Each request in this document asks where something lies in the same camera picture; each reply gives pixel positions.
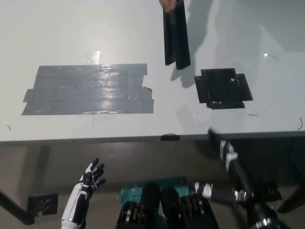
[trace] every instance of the gray duct tape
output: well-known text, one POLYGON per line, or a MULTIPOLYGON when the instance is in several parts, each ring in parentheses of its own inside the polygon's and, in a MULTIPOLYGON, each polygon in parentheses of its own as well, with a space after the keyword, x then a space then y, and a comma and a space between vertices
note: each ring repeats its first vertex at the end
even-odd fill
POLYGON ((40 66, 22 115, 153 113, 147 64, 40 66))
POLYGON ((44 91, 59 90, 60 88, 139 88, 142 87, 143 76, 101 76, 99 79, 84 77, 42 77, 36 78, 33 89, 44 91))
POLYGON ((36 77, 81 76, 100 78, 102 75, 147 75, 147 64, 40 66, 36 77))
POLYGON ((152 114, 153 100, 27 103, 22 115, 152 114))
POLYGON ((127 100, 127 99, 152 99, 152 91, 149 88, 70 88, 60 87, 56 90, 28 89, 24 102, 84 102, 102 100, 127 100))

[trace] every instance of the white robotic arm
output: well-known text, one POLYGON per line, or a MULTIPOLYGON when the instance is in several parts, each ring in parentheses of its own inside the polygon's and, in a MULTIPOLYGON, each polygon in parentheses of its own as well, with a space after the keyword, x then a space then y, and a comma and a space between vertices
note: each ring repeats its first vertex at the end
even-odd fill
POLYGON ((106 181, 105 179, 98 180, 104 173, 104 164, 94 168, 98 162, 99 159, 95 159, 74 186, 61 218, 61 229, 84 229, 86 227, 89 200, 94 191, 106 181))

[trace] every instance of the white table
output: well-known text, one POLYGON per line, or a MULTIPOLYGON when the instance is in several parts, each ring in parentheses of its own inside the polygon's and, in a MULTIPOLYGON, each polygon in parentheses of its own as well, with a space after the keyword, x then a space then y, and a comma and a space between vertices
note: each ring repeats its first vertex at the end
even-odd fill
POLYGON ((305 2, 185 0, 192 66, 164 65, 158 0, 4 0, 0 8, 0 142, 139 141, 176 134, 206 137, 209 127, 238 137, 304 135, 305 2), (153 114, 21 116, 40 65, 146 63, 153 114), (200 104, 201 69, 244 73, 245 109, 200 104))

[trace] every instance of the gray floor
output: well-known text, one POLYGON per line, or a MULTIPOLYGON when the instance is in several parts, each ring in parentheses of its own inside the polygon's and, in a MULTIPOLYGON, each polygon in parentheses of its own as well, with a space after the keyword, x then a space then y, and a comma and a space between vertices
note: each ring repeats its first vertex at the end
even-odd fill
MULTIPOLYGON (((283 198, 295 190, 295 181, 287 167, 291 140, 243 140, 237 141, 236 146, 256 181, 276 180, 283 198)), ((58 193, 59 206, 57 215, 37 217, 32 226, 22 225, 0 208, 0 228, 60 228, 70 192, 95 157, 105 163, 107 182, 91 199, 88 229, 114 228, 120 212, 120 189, 129 182, 188 176, 190 181, 228 183, 226 171, 207 142, 3 147, 0 148, 0 189, 24 208, 28 196, 58 193)), ((277 208, 280 202, 270 204, 277 208)), ((221 229, 243 228, 230 208, 215 203, 212 208, 221 229)), ((304 210, 305 206, 280 218, 292 229, 304 228, 304 210)))

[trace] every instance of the wire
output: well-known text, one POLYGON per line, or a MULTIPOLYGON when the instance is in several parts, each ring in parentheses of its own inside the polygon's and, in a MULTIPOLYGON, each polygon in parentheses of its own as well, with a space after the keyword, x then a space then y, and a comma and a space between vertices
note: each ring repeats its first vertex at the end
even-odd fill
POLYGON ((301 127, 300 128, 298 128, 298 130, 300 130, 300 129, 302 129, 302 127, 303 127, 303 121, 302 121, 302 118, 300 117, 300 119, 301 119, 301 127))

